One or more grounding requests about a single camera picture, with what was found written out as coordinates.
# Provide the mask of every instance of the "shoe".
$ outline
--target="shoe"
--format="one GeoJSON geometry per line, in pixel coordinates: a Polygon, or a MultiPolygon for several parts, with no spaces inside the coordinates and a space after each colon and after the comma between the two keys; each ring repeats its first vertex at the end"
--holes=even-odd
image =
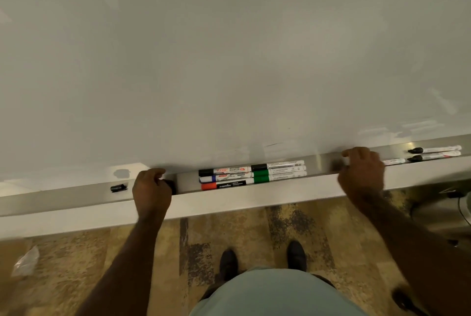
{"type": "Polygon", "coordinates": [[[286,249],[286,258],[288,259],[288,268],[301,271],[308,270],[308,262],[306,260],[306,253],[302,245],[297,240],[293,240],[286,249]]]}
{"type": "Polygon", "coordinates": [[[231,248],[226,249],[221,255],[219,275],[223,281],[229,281],[239,275],[237,255],[231,248]]]}

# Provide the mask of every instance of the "stack of markers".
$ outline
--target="stack of markers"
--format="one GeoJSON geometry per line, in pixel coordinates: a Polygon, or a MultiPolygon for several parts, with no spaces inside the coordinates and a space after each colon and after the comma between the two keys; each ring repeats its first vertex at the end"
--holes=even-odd
{"type": "Polygon", "coordinates": [[[198,171],[202,190],[251,185],[307,174],[304,160],[198,171]]]}
{"type": "Polygon", "coordinates": [[[418,163],[427,160],[445,159],[447,157],[460,156],[460,150],[460,145],[431,148],[416,147],[414,149],[408,150],[408,152],[420,153],[421,155],[409,157],[408,160],[412,163],[418,163]]]}

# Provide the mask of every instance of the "clear plastic bag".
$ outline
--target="clear plastic bag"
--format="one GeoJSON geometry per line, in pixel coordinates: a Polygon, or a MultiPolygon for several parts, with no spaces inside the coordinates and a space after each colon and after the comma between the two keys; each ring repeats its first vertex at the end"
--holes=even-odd
{"type": "Polygon", "coordinates": [[[20,260],[16,262],[13,266],[13,271],[11,273],[12,277],[27,277],[34,273],[34,268],[39,260],[39,249],[35,245],[32,247],[29,252],[24,254],[20,260]]]}

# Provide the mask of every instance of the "metal container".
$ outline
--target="metal container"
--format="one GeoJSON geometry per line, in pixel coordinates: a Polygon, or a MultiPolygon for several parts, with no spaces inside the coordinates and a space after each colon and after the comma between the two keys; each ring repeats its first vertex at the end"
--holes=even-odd
{"type": "Polygon", "coordinates": [[[444,195],[438,201],[412,209],[412,220],[448,239],[471,236],[471,192],[461,197],[444,195]]]}

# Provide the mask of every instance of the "white ledge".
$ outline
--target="white ledge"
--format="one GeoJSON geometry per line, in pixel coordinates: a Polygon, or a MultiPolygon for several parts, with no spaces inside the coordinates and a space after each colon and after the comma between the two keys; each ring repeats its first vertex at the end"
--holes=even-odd
{"type": "MultiPolygon", "coordinates": [[[[178,194],[166,219],[342,196],[337,174],[304,177],[238,188],[178,194]]],[[[385,188],[406,188],[471,177],[471,156],[388,166],[385,188]]],[[[0,218],[0,239],[29,237],[132,224],[133,201],[0,218]]]]}

